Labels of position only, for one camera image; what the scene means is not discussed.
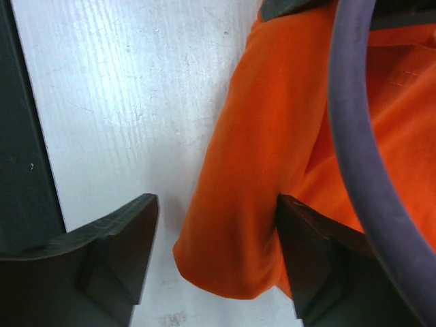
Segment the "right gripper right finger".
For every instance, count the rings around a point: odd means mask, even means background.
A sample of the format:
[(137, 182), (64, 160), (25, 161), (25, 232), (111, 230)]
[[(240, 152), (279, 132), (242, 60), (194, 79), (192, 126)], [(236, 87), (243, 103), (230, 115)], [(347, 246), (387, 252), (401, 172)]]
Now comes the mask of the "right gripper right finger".
[(365, 235), (287, 195), (276, 226), (298, 319), (305, 326), (420, 326)]

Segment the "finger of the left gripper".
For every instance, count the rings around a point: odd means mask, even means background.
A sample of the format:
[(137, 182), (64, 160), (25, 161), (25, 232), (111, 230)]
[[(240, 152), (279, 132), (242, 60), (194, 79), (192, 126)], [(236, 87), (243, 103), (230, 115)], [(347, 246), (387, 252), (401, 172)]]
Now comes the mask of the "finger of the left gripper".
[(327, 4), (327, 0), (265, 0), (260, 8), (262, 20), (298, 14)]

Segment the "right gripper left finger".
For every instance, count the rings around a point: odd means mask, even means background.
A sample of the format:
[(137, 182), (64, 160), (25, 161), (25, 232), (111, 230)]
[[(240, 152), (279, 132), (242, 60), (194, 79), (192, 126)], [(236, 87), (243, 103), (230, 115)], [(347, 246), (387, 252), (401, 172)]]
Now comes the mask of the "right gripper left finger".
[(128, 326), (141, 301), (159, 204), (145, 193), (44, 245), (1, 256), (2, 326)]

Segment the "orange t shirt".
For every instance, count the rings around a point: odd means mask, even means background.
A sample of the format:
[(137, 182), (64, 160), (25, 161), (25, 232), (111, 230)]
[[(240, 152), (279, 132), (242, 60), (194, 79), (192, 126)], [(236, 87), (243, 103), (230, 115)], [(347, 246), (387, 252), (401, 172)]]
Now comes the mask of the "orange t shirt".
[[(355, 230), (334, 153), (328, 57), (337, 2), (254, 23), (173, 248), (181, 276), (226, 298), (290, 287), (273, 223), (287, 194)], [(414, 223), (435, 244), (435, 25), (373, 31), (375, 137)]]

